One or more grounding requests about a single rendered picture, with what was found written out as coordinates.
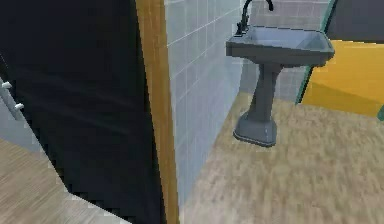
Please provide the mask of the grey pedestal sink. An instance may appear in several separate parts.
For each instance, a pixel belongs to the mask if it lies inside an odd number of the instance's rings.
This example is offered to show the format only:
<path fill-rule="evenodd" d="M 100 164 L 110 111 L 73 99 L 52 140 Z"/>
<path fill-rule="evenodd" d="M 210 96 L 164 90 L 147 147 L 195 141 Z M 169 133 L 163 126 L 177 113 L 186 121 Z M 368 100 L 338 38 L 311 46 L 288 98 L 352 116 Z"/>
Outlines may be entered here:
<path fill-rule="evenodd" d="M 272 104 L 280 72 L 285 68 L 322 67 L 335 50 L 319 30 L 249 26 L 226 41 L 226 54 L 259 66 L 249 109 L 240 116 L 233 135 L 240 141 L 272 147 L 277 137 Z"/>

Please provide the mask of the black curved faucet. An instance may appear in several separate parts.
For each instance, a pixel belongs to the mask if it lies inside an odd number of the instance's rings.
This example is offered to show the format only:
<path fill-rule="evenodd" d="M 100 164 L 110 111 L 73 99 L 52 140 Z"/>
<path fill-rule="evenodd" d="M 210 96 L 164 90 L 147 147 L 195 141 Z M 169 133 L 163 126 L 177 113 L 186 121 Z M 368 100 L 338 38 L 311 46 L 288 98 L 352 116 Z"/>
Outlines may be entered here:
<path fill-rule="evenodd" d="M 249 20 L 248 7 L 252 1 L 253 0 L 246 0 L 244 3 L 243 9 L 242 9 L 242 14 L 241 14 L 241 20 L 237 23 L 237 30 L 235 33 L 236 37 L 242 36 L 243 34 L 245 34 L 248 31 L 248 28 L 249 28 L 249 25 L 248 25 L 248 20 Z M 265 0 L 265 1 L 268 4 L 268 9 L 270 11 L 273 11 L 274 5 L 273 5 L 272 0 Z"/>

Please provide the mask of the black room door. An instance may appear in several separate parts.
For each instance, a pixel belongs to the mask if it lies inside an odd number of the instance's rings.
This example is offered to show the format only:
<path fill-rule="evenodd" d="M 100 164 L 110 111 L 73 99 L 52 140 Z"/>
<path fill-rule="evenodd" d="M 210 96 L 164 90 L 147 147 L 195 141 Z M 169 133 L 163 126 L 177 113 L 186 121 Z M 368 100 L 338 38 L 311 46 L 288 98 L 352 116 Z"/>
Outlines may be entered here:
<path fill-rule="evenodd" d="M 69 192 L 132 224 L 166 210 L 137 0 L 0 0 L 0 78 Z"/>

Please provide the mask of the yellow cabinet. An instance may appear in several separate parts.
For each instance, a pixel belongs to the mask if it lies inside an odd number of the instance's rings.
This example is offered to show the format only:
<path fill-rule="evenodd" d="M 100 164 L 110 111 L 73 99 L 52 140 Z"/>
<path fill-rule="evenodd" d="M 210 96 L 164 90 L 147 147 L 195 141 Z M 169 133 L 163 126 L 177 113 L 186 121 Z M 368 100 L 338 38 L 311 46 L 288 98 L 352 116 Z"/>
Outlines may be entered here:
<path fill-rule="evenodd" d="M 384 44 L 331 43 L 334 57 L 312 70 L 301 103 L 384 121 Z"/>

